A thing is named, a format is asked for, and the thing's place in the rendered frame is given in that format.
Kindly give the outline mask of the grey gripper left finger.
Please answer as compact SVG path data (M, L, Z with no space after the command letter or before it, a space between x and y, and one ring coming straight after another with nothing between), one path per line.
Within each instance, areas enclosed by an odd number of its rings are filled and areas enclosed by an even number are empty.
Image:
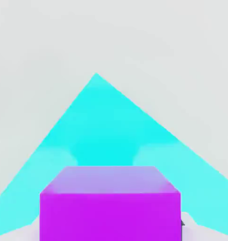
M0 241L39 241L39 216L30 225L0 235Z

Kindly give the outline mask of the small purple cube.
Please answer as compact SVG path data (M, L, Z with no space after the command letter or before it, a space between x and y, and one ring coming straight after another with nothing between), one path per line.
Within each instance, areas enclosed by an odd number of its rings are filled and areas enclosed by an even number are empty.
M181 193L153 166L66 167L39 205L39 241L182 241Z

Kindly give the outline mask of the large cyan box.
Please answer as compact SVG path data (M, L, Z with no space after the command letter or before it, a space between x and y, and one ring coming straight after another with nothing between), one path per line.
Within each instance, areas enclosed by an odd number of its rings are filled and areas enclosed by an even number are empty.
M0 195L0 235L31 224L39 194L66 166L153 165L181 209L228 235L228 180L95 74Z

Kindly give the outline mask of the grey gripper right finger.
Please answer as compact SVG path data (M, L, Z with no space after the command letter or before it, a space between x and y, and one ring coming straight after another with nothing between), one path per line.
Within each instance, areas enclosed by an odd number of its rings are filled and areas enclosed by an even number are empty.
M181 219L182 241L228 241L228 235L198 225L187 212L181 213Z

